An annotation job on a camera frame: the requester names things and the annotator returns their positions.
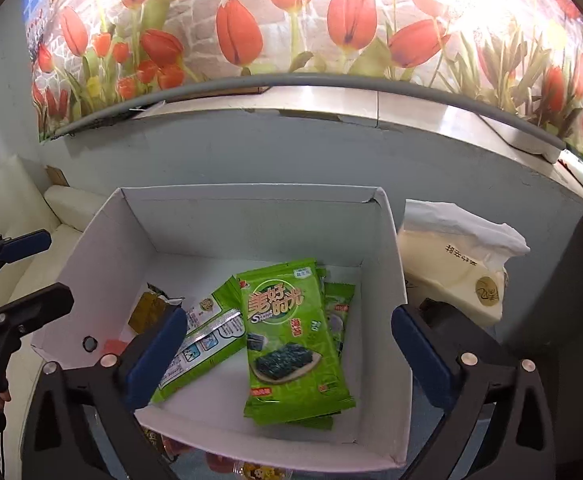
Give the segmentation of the large green seaweed snack bag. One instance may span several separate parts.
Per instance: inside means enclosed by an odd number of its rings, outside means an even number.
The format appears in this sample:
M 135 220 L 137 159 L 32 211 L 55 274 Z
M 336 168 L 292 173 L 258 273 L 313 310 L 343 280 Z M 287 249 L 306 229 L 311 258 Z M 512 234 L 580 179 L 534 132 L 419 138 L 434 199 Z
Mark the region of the large green seaweed snack bag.
M 328 331 L 316 262 L 278 263 L 236 275 L 246 330 L 246 404 L 296 404 L 309 416 L 355 407 Z

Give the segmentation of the small green seaweed snack bag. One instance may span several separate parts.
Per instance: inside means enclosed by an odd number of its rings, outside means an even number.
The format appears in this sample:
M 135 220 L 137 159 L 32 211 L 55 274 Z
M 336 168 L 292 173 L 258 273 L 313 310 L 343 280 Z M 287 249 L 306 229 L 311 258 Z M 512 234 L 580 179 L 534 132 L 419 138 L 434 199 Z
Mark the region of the small green seaweed snack bag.
M 311 429 L 332 430 L 334 419 L 342 410 L 309 416 L 308 408 L 296 404 L 260 403 L 247 404 L 243 415 L 259 426 L 293 425 Z

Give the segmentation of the cream tissue pack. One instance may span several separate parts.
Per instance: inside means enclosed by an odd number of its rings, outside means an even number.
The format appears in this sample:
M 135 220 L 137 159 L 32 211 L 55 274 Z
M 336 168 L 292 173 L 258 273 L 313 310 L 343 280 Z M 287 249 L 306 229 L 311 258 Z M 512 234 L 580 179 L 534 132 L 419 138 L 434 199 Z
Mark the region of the cream tissue pack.
M 407 303 L 443 301 L 487 328 L 501 321 L 505 263 L 530 252 L 506 223 L 493 223 L 453 203 L 407 200 L 397 234 Z

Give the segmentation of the gold brown snack packet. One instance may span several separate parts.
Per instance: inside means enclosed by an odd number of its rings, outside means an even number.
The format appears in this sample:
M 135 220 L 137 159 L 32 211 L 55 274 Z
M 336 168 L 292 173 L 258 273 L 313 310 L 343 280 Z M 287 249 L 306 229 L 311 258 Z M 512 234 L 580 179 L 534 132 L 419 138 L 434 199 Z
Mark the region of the gold brown snack packet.
M 181 307 L 182 297 L 169 297 L 163 290 L 150 283 L 135 304 L 128 325 L 136 335 L 144 334 L 162 318 L 168 306 Z

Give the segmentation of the seaweed bag underneath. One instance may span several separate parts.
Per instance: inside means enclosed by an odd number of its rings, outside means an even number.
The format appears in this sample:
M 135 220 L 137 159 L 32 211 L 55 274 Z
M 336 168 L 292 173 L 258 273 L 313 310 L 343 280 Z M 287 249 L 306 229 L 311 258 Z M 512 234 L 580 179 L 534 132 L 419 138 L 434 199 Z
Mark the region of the seaweed bag underneath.
M 349 312 L 355 294 L 354 284 L 328 281 L 328 270 L 316 268 L 323 301 L 328 331 L 334 341 L 338 356 L 341 356 L 348 325 Z

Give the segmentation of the white cardboard box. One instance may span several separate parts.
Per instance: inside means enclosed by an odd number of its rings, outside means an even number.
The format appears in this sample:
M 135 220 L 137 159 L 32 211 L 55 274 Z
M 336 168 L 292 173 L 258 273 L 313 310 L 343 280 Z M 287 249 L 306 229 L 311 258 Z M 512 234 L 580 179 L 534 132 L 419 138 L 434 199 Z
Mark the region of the white cardboard box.
M 168 370 L 241 338 L 246 318 L 220 297 L 243 271 L 312 258 L 355 288 L 340 357 L 354 407 L 328 430 L 260 426 L 248 419 L 249 367 L 238 351 L 166 400 L 138 411 L 159 434 L 214 454 L 287 469 L 355 474 L 404 465 L 412 373 L 392 337 L 406 300 L 397 226 L 403 207 L 384 190 L 318 184 L 211 184 L 121 188 L 110 195 L 69 256 L 60 281 L 71 312 L 38 330 L 39 356 L 90 366 L 107 342 L 132 337 L 130 318 L 156 287 L 186 313 L 190 331 Z

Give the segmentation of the orange yellow jelly cup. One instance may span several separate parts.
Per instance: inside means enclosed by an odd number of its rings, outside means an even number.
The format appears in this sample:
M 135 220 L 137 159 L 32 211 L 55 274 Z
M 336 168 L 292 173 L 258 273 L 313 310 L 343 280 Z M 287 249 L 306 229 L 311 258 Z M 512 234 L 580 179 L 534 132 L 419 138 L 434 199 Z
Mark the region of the orange yellow jelly cup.
M 286 480 L 290 475 L 286 469 L 253 463 L 240 463 L 235 474 L 246 480 Z

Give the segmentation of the silver backed seaweed bag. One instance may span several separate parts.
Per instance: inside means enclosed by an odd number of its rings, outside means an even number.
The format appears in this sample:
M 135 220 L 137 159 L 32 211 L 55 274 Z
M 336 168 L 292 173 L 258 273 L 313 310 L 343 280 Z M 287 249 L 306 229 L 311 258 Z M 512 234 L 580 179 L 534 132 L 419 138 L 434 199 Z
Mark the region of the silver backed seaweed bag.
M 234 276 L 185 304 L 188 332 L 152 396 L 153 403 L 164 402 L 244 347 L 241 308 L 240 285 Z

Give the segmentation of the tulip wall picture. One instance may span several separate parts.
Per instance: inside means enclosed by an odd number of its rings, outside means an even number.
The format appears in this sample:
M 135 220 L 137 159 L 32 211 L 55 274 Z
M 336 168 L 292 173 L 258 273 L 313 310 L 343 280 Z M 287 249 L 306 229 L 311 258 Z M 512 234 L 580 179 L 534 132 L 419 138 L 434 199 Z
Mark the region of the tulip wall picture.
M 572 0 L 22 0 L 38 135 L 208 80 L 376 77 L 497 107 L 583 157 Z

